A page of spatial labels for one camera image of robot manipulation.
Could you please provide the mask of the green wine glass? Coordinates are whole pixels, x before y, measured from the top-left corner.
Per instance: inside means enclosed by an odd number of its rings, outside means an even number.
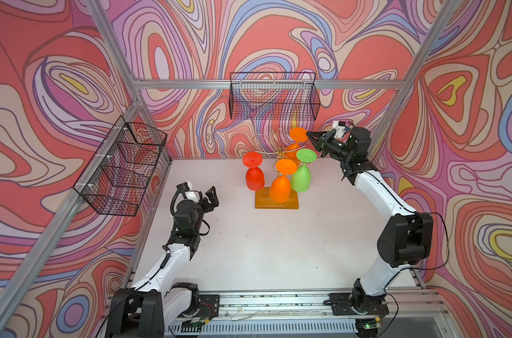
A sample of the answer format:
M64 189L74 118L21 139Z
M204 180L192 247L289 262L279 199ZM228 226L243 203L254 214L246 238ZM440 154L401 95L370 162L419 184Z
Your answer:
M291 189L296 192L306 192L312 180L311 171L307 165L316 161L317 154L311 149L301 149L297 151L296 157L301 165L291 176Z

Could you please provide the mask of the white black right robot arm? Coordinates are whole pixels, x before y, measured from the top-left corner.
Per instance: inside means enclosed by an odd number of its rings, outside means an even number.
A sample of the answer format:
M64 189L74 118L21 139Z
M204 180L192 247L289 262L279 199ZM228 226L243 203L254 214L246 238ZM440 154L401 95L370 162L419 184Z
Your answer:
M335 129L306 133L322 157L328 155L340 163L343 177L369 199L386 222L377 240L379 257L355 281L348 299L355 312L367 313L384 301L387 287L402 271L429 256L434 221L430 214L409 206L385 183L367 157L371 144L369 130L353 127L345 142L336 138L336 134Z

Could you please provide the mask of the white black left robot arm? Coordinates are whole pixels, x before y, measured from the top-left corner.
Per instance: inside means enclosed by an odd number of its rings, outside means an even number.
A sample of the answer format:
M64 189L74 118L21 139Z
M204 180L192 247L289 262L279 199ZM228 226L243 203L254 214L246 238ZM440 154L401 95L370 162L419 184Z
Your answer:
M173 228L164 254L129 288L118 290L97 337L163 337L173 335L171 325L183 317L183 328L199 330L219 315L219 296L201 297L197 284L176 281L205 236L205 214L219 206L215 187L193 190L178 184L169 211Z

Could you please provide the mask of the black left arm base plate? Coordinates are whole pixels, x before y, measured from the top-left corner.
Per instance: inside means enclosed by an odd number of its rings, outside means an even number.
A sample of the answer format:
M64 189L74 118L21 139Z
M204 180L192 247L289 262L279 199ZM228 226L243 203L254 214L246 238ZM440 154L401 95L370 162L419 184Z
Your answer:
M191 301L191 306L179 313L177 320L186 318L191 321L210 321L219 315L219 294L200 294L197 300Z

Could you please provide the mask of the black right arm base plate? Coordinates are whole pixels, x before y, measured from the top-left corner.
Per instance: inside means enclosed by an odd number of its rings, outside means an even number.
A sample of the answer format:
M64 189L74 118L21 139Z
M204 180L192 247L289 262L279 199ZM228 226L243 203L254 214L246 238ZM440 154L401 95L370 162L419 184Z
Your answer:
M332 307L334 315L375 315L383 317L389 314L385 296L365 296L363 294L331 293L324 305Z

